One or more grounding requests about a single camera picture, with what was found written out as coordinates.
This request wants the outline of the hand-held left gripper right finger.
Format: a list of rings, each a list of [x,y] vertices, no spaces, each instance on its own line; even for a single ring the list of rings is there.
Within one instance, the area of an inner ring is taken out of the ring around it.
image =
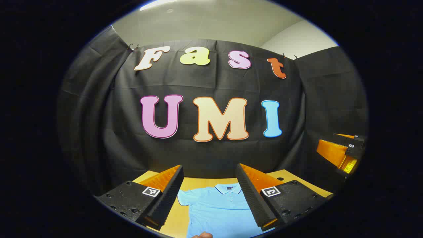
[[[321,195],[298,180],[281,181],[244,164],[237,165],[236,176],[262,231],[287,227],[333,197]]]

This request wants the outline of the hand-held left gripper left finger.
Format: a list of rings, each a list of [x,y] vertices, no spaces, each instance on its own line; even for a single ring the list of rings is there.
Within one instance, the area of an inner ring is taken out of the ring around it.
[[[183,180],[183,166],[177,165],[141,182],[125,181],[95,198],[129,220],[160,230]]]

